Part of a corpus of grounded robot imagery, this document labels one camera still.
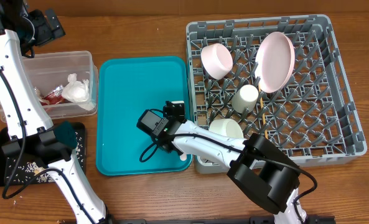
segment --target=plastic container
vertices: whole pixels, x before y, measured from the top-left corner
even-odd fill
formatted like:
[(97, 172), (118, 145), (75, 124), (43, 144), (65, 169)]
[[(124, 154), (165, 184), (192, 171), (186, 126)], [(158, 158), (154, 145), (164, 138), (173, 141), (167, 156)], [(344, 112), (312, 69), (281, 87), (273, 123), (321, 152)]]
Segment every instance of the plastic container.
[[(292, 77), (281, 91), (261, 92), (248, 115), (239, 114), (233, 110), (231, 98), (243, 85), (258, 86), (255, 56), (272, 32), (282, 32), (294, 45)], [(366, 153), (360, 119), (327, 16), (191, 22), (186, 34), (191, 115), (199, 126), (207, 129), (214, 119), (231, 118), (240, 124), (246, 138), (267, 131), (268, 139), (300, 166), (344, 164)], [(199, 63), (202, 48), (215, 43), (223, 44), (234, 62), (233, 70), (219, 81), (204, 74)], [(201, 173), (225, 171), (199, 157), (195, 167)]]
[[(68, 102), (43, 106), (52, 119), (88, 116), (97, 113), (98, 71), (93, 64), (90, 52), (80, 51), (37, 54), (35, 58), (23, 58), (22, 61), (27, 76), (32, 82), (32, 86), (36, 86), (44, 96), (59, 85), (66, 86), (68, 84), (68, 75), (71, 73), (76, 73), (78, 75), (78, 81), (89, 79), (89, 95), (91, 97), (86, 102)], [(94, 109), (90, 111), (79, 106), (79, 104), (85, 105), (89, 102), (93, 102), (96, 105)], [(6, 122), (1, 105), (0, 117), (3, 122)]]

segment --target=dish rack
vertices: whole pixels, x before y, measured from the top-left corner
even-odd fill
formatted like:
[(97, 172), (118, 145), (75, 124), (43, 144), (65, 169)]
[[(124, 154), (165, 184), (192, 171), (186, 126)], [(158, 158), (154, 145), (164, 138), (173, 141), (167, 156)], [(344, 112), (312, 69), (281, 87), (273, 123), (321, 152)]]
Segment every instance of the dish rack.
[[(330, 19), (325, 15), (191, 22), (187, 25), (187, 66), (191, 118), (205, 129), (214, 119), (231, 118), (245, 138), (264, 134), (300, 166), (344, 164), (367, 151), (360, 119), (347, 81)], [(243, 85), (258, 87), (255, 57), (263, 39), (282, 32), (295, 48), (287, 85), (259, 93), (248, 114), (238, 114), (231, 98)], [(200, 59), (203, 47), (223, 44), (233, 57), (232, 71), (212, 79)], [(195, 158), (200, 173), (225, 172)]]

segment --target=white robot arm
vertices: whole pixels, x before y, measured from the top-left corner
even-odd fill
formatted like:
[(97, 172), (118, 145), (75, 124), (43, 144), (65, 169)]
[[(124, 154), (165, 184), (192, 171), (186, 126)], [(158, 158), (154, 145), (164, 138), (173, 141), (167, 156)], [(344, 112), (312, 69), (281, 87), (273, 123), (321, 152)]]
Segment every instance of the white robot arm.
[(297, 167), (263, 136), (254, 134), (250, 140), (235, 139), (200, 128), (184, 119), (182, 101), (167, 102), (164, 110), (160, 111), (164, 114), (163, 118), (152, 111), (146, 110), (143, 113), (138, 128), (155, 139), (153, 145), (168, 152), (176, 151), (183, 159), (187, 157), (186, 154), (193, 154), (221, 165), (228, 170), (227, 175), (246, 196), (274, 214), (276, 224), (305, 222), (306, 212), (297, 203), (298, 216), (294, 205), (298, 196), (300, 173), (270, 163), (265, 164), (259, 176), (251, 171), (258, 160), (248, 154)]
[[(53, 125), (35, 96), (22, 63), (22, 55), (33, 51), (33, 45), (44, 45), (65, 35), (54, 12), (47, 11), (46, 15), (49, 21), (38, 10), (28, 13), (22, 0), (0, 1), (0, 102), (11, 139), (2, 149), (6, 157), (18, 156), (16, 167), (21, 162), (22, 147), (25, 153), (37, 157), (48, 168), (44, 172), (60, 187), (78, 223), (107, 223), (108, 211), (79, 166), (74, 130), (69, 123)], [(4, 193), (3, 197), (11, 198), (18, 192), (8, 196)]]

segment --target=pink ceramic plate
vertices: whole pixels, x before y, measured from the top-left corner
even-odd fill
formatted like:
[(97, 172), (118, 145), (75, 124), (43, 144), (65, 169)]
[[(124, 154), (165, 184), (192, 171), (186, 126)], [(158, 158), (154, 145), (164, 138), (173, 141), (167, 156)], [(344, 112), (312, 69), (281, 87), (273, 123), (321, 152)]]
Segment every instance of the pink ceramic plate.
[(256, 62), (260, 89), (266, 93), (280, 90), (294, 70), (295, 50), (291, 40), (280, 32), (269, 34), (259, 47)]

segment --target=white cup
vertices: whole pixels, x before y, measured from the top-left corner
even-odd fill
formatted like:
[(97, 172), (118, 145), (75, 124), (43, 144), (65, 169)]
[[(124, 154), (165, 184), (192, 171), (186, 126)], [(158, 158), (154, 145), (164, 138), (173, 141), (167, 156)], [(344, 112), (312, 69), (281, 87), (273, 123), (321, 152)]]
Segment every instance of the white cup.
[(234, 110), (243, 113), (245, 108), (249, 111), (253, 111), (256, 101), (258, 100), (259, 91), (253, 85), (245, 85), (240, 90), (238, 90), (233, 99), (231, 99), (231, 105)]
[(214, 79), (219, 80), (233, 68), (233, 58), (223, 44), (212, 44), (201, 51), (201, 61), (204, 69)]
[(240, 125), (233, 119), (213, 120), (209, 131), (230, 138), (244, 138)]

